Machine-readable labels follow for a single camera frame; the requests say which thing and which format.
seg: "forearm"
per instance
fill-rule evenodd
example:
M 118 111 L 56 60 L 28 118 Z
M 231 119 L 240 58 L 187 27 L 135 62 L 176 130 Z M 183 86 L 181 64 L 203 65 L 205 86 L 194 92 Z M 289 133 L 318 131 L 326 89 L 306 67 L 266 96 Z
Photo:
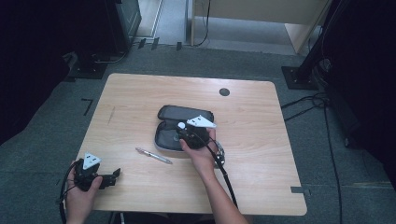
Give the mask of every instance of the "forearm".
M 248 223 L 233 204 L 214 173 L 200 174 L 217 224 Z

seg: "right hand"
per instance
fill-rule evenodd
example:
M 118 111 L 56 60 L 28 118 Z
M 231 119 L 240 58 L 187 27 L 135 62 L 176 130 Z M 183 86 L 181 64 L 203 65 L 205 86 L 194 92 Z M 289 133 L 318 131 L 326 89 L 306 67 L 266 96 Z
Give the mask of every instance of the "right hand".
M 210 141 L 208 146 L 216 154 L 218 153 L 218 147 L 213 140 L 216 140 L 216 130 L 206 129 L 210 136 Z M 209 149 L 202 147 L 199 149 L 191 149 L 187 143 L 180 139 L 181 148 L 190 156 L 192 164 L 194 165 L 196 171 L 199 175 L 214 174 L 215 160 L 212 157 Z

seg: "left hand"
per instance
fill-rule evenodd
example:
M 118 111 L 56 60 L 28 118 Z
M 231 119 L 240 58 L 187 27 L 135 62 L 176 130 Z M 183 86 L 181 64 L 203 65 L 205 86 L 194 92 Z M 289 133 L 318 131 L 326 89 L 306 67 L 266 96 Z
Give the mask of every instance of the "left hand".
M 67 186 L 70 189 L 66 195 L 67 223 L 84 223 L 90 214 L 96 192 L 102 184 L 103 178 L 97 176 L 88 191 L 83 191 L 75 186 L 75 168 L 70 171 L 67 177 Z

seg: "gray carpet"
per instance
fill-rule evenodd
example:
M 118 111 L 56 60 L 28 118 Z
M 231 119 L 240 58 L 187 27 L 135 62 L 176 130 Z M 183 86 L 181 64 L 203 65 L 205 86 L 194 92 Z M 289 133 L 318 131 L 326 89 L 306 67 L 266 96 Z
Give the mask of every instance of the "gray carpet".
M 75 159 L 92 114 L 111 73 L 265 80 L 276 85 L 285 103 L 316 91 L 288 90 L 280 67 L 299 66 L 302 57 L 218 49 L 150 45 L 133 47 L 110 64 L 101 80 L 60 83 L 28 127 L 0 146 L 0 223 L 60 223 L 55 199 L 70 161 Z M 93 104 L 86 113 L 88 101 Z M 288 118 L 308 107 L 283 111 Z M 343 134 L 327 110 L 335 164 L 341 182 L 344 223 L 394 223 L 396 193 L 382 165 L 367 151 L 344 147 Z M 339 201 L 323 109 L 286 123 L 308 212 L 303 217 L 256 216 L 254 223 L 339 223 Z M 108 212 L 92 212 L 87 223 L 107 223 Z

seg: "floor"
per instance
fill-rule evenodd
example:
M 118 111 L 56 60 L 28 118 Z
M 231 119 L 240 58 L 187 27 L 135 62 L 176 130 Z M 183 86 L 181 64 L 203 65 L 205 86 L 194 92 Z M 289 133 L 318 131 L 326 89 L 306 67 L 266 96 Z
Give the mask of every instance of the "floor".
M 186 22 L 186 0 L 140 0 L 142 23 L 137 39 L 159 38 L 159 44 L 190 44 L 191 11 Z M 205 18 L 196 19 L 195 43 L 205 38 Z M 209 18 L 208 36 L 200 48 L 255 51 L 282 55 L 297 55 L 284 23 L 240 21 Z M 300 55 L 306 56 L 318 39 L 319 28 L 312 34 Z

